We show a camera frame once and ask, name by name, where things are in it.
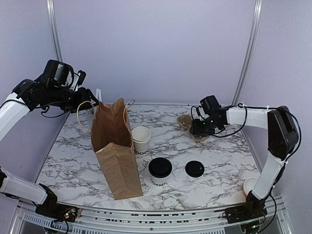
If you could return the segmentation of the brown paper bag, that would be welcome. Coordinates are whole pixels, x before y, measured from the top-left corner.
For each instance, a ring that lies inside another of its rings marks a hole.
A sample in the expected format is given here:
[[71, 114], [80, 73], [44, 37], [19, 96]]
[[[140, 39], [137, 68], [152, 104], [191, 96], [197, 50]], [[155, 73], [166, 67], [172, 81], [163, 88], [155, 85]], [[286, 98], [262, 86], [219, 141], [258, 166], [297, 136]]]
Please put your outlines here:
[[113, 194], [114, 200], [143, 196], [134, 143], [128, 118], [128, 105], [123, 98], [112, 105], [100, 102], [94, 107], [90, 129], [76, 116], [81, 127], [91, 134], [92, 149]]

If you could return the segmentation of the black plastic cup lid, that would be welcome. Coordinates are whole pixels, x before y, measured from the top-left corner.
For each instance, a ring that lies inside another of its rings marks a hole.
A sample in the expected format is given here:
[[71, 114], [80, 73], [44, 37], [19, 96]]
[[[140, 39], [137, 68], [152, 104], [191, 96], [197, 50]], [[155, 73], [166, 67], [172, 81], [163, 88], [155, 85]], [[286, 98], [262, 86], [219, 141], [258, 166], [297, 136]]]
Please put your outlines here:
[[168, 159], [158, 157], [149, 163], [148, 169], [152, 176], [165, 178], [172, 172], [172, 164]]

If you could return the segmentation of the white paper coffee cup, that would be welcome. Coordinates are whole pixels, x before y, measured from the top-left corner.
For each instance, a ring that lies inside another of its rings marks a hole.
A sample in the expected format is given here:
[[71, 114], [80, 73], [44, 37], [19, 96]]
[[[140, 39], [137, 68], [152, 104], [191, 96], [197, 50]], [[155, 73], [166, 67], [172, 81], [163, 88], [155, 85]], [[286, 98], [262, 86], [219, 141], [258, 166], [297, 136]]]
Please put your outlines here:
[[169, 175], [166, 176], [158, 176], [151, 174], [151, 181], [152, 184], [157, 187], [162, 187], [166, 184], [168, 184]]

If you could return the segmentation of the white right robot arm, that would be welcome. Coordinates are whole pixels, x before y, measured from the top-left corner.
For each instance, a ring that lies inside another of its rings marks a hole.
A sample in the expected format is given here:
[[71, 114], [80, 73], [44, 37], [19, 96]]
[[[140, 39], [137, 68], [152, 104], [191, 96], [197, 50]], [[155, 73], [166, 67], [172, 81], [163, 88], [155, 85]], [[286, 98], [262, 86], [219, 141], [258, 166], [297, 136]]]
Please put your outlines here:
[[282, 177], [288, 159], [301, 143], [297, 118], [287, 106], [251, 107], [243, 103], [222, 107], [214, 95], [201, 100], [206, 117], [193, 118], [190, 133], [221, 138], [227, 125], [265, 129], [268, 133], [268, 156], [255, 186], [248, 192], [246, 203], [225, 210], [229, 223], [265, 216], [265, 202]]

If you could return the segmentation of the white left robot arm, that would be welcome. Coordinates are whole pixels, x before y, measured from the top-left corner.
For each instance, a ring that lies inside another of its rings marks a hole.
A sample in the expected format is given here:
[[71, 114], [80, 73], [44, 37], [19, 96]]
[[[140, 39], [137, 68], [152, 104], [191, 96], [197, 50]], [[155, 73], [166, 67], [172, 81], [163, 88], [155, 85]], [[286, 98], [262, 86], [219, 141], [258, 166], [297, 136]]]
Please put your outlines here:
[[[98, 105], [99, 101], [92, 92], [82, 87], [85, 77], [86, 73], [82, 70], [74, 72], [72, 66], [66, 63], [49, 60], [37, 79], [22, 80], [1, 104], [0, 138], [5, 139], [11, 129], [32, 111], [40, 110], [44, 117], [50, 107], [58, 107], [63, 114], [67, 114], [78, 109], [89, 109], [91, 105], [84, 105], [84, 101]], [[18, 138], [10, 143], [13, 149], [9, 158], [18, 165], [42, 159], [38, 150], [46, 147], [46, 143], [40, 137], [47, 136], [48, 128], [38, 118], [32, 117], [22, 123], [21, 131]], [[57, 196], [46, 185], [25, 180], [4, 167], [0, 169], [0, 192], [10, 198], [33, 202], [38, 214], [58, 218], [62, 212]]]

